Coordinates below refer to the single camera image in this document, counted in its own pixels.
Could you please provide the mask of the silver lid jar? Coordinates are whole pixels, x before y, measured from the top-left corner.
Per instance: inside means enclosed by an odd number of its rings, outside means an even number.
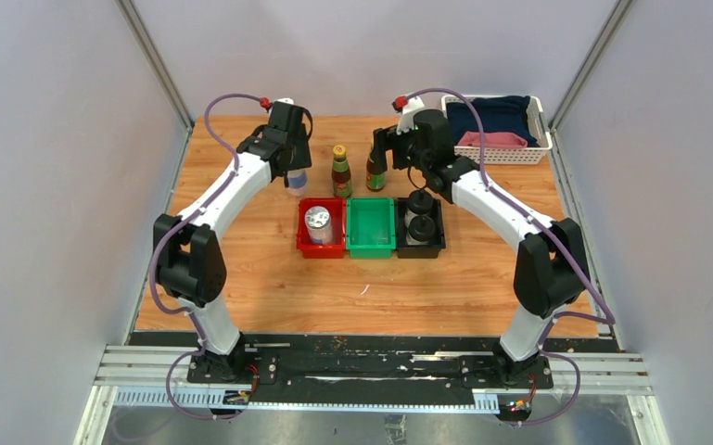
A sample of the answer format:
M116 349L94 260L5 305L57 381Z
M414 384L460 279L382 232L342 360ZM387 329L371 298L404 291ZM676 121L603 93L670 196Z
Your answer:
M292 196L304 196L307 183L308 175L306 169L292 170L286 175L286 190Z
M323 206L310 207L304 214L304 225L312 244L332 245L334 243L332 217L327 208Z

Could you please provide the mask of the black cap shaker bottle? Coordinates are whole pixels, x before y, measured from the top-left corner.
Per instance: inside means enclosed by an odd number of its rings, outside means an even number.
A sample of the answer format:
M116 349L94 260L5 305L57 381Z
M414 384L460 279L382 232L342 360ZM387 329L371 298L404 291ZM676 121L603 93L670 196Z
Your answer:
M414 190L406 199L405 222L409 224L417 216L429 215L434 205L435 199L426 190Z

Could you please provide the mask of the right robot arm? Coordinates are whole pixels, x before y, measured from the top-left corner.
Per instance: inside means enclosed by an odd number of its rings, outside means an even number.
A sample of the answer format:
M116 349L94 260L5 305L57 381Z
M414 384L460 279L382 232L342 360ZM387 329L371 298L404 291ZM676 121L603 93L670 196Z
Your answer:
M374 130L371 158L377 169L418 170L428 191L479 218L516 253L518 307L490 363L498 383L515 387L539 358L555 316L590 283L582 231L570 218L557 221L523 204L483 166L457 154L441 111L417 111L406 122L404 130Z

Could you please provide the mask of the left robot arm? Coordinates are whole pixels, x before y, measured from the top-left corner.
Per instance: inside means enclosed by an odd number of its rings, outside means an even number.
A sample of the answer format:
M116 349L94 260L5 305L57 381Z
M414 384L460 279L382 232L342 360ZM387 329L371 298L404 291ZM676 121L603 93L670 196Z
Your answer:
M220 242L246 205L277 178L311 167L312 114L289 99L264 103L268 121L232 150L215 182L175 216L154 222L149 288L176 299L198 334L199 357L225 383L247 371L241 331L224 302L227 271Z

